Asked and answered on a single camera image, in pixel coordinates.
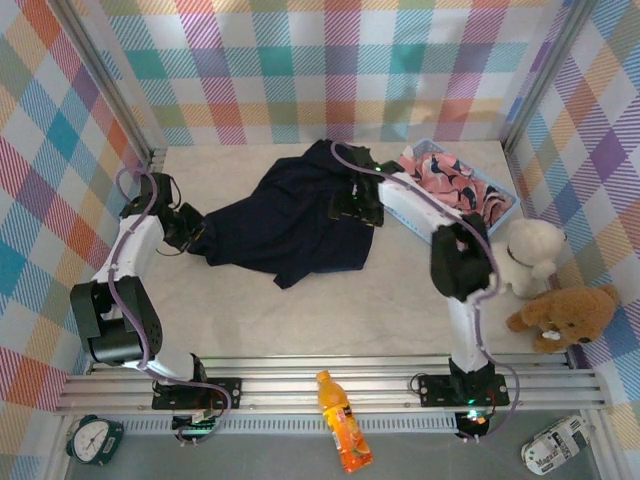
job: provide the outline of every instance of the orange juice bottle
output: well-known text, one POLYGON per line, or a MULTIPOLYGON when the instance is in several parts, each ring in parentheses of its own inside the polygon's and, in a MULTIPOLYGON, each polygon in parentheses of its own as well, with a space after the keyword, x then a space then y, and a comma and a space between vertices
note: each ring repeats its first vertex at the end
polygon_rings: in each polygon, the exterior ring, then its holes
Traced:
POLYGON ((373 462, 369 445, 358 428, 347 394, 331 380, 328 371, 316 375, 318 405, 327 419, 345 472, 352 473, 373 462))

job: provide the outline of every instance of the plaid wallpaper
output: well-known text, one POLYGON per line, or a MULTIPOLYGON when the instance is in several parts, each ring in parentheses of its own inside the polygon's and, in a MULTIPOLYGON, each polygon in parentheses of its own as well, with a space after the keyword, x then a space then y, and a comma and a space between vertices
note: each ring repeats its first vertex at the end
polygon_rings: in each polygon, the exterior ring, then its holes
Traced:
POLYGON ((571 3, 100 0, 171 145, 497 139, 571 3))
POLYGON ((45 0, 0 12, 0 480, 31 480, 82 367, 69 291, 106 258, 114 175, 139 161, 45 0))
POLYGON ((568 235, 559 286, 613 283, 621 294, 584 353, 609 383, 640 478, 640 1, 599 2, 512 160, 529 215, 568 235))

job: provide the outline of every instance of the brown teddy bear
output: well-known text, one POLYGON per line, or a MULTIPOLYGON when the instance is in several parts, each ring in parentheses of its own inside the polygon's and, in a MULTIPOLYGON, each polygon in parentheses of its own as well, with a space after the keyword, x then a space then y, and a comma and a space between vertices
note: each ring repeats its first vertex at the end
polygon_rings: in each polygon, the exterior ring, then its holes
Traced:
POLYGON ((512 332, 538 327, 533 342, 539 353, 552 353, 596 340, 613 318, 620 298, 612 285, 549 290, 527 302, 507 320, 512 332))

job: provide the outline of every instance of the bottle label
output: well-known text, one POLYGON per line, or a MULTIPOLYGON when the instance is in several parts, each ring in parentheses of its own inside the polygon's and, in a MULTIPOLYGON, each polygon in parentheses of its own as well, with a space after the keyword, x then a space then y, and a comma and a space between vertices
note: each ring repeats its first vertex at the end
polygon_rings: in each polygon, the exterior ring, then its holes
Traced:
POLYGON ((336 405, 324 412, 336 449, 347 472, 353 472, 373 461, 371 450, 356 423, 348 403, 336 405))

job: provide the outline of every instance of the stuffed animal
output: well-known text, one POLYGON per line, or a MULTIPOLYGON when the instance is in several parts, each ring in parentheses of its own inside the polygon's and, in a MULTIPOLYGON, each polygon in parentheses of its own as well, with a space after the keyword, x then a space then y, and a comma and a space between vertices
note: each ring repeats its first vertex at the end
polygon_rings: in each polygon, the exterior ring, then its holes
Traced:
POLYGON ((518 297, 531 298, 538 290, 536 280, 555 273, 555 259, 567 237, 549 222, 522 218, 509 224, 508 239, 491 246, 500 272, 500 293, 511 285, 518 297))
POLYGON ((549 290, 511 315, 507 326, 512 332, 538 327, 542 332, 534 340, 533 349, 551 353, 599 338, 619 302, 612 285, 549 290))

